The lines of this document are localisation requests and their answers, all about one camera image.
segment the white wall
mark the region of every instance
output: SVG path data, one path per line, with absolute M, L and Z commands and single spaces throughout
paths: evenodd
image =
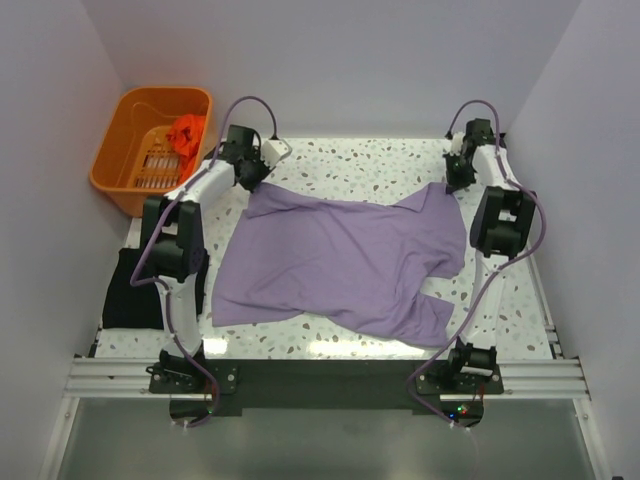
M 0 476 L 40 469 L 125 219 L 87 174 L 122 90 L 77 0 L 0 15 Z
M 287 134 L 442 135 L 471 97 L 515 118 L 579 0 L 83 0 L 127 85 L 261 95 Z M 268 128 L 243 107 L 239 123 Z
M 547 206 L 537 258 L 561 341 L 625 479 L 640 471 L 638 18 L 637 0 L 583 0 L 507 135 Z

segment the table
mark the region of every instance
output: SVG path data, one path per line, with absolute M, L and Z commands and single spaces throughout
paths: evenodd
M 442 153 L 447 140 L 439 139 L 287 139 L 293 154 L 266 180 L 297 193 L 331 200 L 393 204 L 429 182 L 444 180 Z M 467 229 L 484 191 L 472 185 L 455 194 Z M 351 332 L 327 318 L 303 314 L 269 324 L 213 327 L 210 292 L 227 243 L 246 207 L 249 193 L 240 187 L 226 192 L 203 212 L 205 243 L 211 255 L 200 318 L 207 358 L 236 359 L 423 359 L 435 349 L 382 340 Z M 139 242 L 140 220 L 131 223 L 125 246 Z M 424 293 L 455 304 L 447 333 L 463 321 L 475 274 L 474 250 L 467 248 L 465 267 L 451 279 L 427 279 Z M 544 294 L 535 264 L 525 260 L 506 271 L 507 284 L 496 326 L 498 361 L 553 358 Z M 157 330 L 100 330 L 96 357 L 154 358 L 166 343 Z

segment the purple t-shirt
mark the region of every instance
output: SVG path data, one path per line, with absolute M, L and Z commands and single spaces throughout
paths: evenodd
M 231 237 L 213 288 L 216 326 L 310 312 L 350 330 L 438 346 L 453 305 L 427 276 L 464 264 L 460 207 L 431 183 L 395 205 L 322 200 L 263 183 Z

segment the black fabric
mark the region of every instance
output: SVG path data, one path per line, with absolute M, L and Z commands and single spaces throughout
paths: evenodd
M 154 284 L 132 287 L 129 284 L 133 270 L 140 259 L 141 250 L 123 248 L 119 252 L 118 265 L 113 272 L 102 309 L 103 328 L 152 328 L 162 330 L 160 295 Z M 202 268 L 196 277 L 196 311 L 202 313 L 204 284 L 209 268 L 209 255 L 205 252 Z M 140 278 L 149 278 L 146 268 Z

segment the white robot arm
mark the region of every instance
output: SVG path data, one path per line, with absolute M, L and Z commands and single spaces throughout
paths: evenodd
M 510 275 L 501 267 L 524 249 L 536 208 L 533 199 L 516 188 L 506 146 L 502 138 L 498 140 L 500 148 L 496 152 L 489 120 L 475 119 L 467 123 L 465 133 L 451 137 L 451 149 L 444 155 L 449 192 L 475 183 L 476 174 L 486 186 L 469 232 L 471 246 L 476 249 L 471 305 L 487 279 L 494 274 L 496 277 L 449 356 L 454 372 L 486 377 L 496 367 L 496 321 Z
M 202 344 L 195 303 L 196 274 L 205 258 L 201 211 L 236 183 L 253 191 L 278 162 L 291 154 L 292 149 L 284 140 L 272 138 L 260 143 L 259 138 L 252 129 L 231 125 L 213 165 L 205 160 L 184 185 L 163 197 L 149 197 L 145 202 L 141 247 L 150 241 L 164 209 L 179 200 L 146 261 L 152 274 L 160 280 L 156 285 L 164 329 L 171 337 L 163 350 L 172 356 L 184 355 L 173 340 L 174 335 L 190 356 L 194 356 Z M 171 299 L 169 312 L 166 311 L 167 296 Z

